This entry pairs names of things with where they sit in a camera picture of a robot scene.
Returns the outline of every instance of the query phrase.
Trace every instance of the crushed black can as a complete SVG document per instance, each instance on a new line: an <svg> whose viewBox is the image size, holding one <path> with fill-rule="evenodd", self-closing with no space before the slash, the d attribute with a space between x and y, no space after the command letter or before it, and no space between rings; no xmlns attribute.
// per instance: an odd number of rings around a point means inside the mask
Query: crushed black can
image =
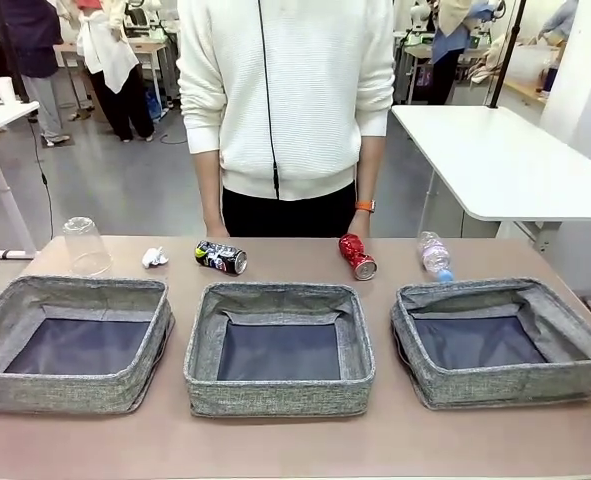
<svg viewBox="0 0 591 480"><path fill-rule="evenodd" d="M204 267L214 268L231 275L241 275L246 270L246 252L229 245L202 240L195 248L195 260Z"/></svg>

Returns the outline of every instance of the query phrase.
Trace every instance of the orange watch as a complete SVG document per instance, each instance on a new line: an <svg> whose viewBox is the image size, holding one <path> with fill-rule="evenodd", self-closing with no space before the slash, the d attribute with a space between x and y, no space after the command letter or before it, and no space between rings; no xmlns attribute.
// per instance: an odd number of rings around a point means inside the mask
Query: orange watch
<svg viewBox="0 0 591 480"><path fill-rule="evenodd" d="M355 204L355 210L366 210L370 213L375 213L375 200L370 202L357 202Z"/></svg>

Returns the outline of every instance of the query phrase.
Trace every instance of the red can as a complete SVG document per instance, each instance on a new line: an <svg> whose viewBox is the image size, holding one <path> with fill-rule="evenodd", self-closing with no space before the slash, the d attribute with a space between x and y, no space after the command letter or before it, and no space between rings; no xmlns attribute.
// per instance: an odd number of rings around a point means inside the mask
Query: red can
<svg viewBox="0 0 591 480"><path fill-rule="evenodd" d="M373 257L364 252L364 243L357 235L348 233L339 240L339 251L353 269L357 280L370 280L377 272Z"/></svg>

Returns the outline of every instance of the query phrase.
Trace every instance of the gray pants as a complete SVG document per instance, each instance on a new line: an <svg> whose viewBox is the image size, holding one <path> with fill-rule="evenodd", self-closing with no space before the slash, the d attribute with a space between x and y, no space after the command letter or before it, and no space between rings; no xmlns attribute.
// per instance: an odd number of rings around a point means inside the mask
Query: gray pants
<svg viewBox="0 0 591 480"><path fill-rule="evenodd" d="M46 140L58 140L64 135L62 119L57 108L57 95L53 77L34 78L22 75L26 93L32 101L39 102L37 121Z"/></svg>

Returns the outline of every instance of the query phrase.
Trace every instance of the crushed plastic bottle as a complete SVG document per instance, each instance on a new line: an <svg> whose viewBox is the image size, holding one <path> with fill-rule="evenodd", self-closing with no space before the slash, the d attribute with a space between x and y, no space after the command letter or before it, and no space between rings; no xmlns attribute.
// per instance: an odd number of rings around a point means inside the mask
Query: crushed plastic bottle
<svg viewBox="0 0 591 480"><path fill-rule="evenodd" d="M419 236L419 256L426 271L440 282L452 282L451 256L436 233L422 232Z"/></svg>

